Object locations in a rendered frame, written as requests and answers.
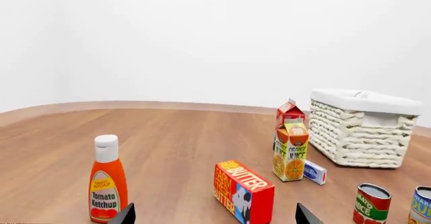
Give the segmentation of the white woven basket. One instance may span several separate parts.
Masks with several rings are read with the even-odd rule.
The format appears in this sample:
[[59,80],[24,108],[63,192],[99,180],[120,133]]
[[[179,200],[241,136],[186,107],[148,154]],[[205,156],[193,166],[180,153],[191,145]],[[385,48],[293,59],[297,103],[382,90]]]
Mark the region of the white woven basket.
[[337,165],[397,169],[424,105],[366,90],[310,94],[309,143]]

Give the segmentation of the alphabet soup can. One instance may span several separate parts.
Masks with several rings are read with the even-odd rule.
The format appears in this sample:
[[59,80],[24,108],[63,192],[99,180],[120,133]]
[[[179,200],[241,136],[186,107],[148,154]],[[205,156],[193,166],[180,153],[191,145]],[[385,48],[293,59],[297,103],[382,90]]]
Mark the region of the alphabet soup can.
[[431,187],[416,187],[407,224],[431,224]]

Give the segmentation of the red milk carton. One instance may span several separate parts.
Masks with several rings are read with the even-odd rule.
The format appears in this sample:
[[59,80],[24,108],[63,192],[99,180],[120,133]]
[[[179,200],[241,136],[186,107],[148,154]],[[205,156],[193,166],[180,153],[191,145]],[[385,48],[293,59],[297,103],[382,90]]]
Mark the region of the red milk carton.
[[305,121],[305,113],[296,105],[296,102],[291,98],[276,110],[275,129],[284,124],[285,119],[298,119]]

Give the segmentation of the orange juice carton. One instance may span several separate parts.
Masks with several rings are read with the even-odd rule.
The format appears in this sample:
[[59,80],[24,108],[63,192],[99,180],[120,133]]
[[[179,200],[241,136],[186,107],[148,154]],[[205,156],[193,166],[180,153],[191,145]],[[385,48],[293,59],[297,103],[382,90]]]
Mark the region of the orange juice carton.
[[309,133],[301,118],[285,119],[275,131],[273,173],[283,182],[303,179]]

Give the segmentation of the red butter box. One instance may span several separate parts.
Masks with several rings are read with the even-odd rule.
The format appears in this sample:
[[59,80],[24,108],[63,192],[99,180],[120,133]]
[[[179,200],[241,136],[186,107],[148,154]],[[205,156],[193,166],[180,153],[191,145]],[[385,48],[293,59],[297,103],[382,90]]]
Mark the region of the red butter box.
[[270,224],[275,185],[242,163],[215,164],[214,197],[242,224]]

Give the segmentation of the small white blue box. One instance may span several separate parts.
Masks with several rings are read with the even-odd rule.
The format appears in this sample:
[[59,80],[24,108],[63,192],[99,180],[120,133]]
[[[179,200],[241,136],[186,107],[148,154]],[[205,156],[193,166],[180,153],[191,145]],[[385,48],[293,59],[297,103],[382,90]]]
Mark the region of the small white blue box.
[[324,185],[327,179],[327,170],[309,160],[306,160],[304,162],[304,177],[318,185]]

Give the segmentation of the tomato ketchup bottle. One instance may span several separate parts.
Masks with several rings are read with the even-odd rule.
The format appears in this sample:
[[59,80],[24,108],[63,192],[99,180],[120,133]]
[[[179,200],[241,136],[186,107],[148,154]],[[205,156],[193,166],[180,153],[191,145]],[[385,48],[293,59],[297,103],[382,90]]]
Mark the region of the tomato ketchup bottle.
[[95,223],[108,223],[128,204],[125,171],[119,159],[116,135],[94,139],[95,161],[88,187],[88,213]]

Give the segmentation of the tomato sauce can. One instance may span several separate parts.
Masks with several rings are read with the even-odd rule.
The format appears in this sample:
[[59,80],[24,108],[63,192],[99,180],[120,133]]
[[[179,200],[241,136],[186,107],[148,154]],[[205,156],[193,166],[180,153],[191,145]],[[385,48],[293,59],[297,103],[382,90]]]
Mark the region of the tomato sauce can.
[[357,189],[354,223],[386,224],[392,199],[389,191],[371,183],[361,183]]

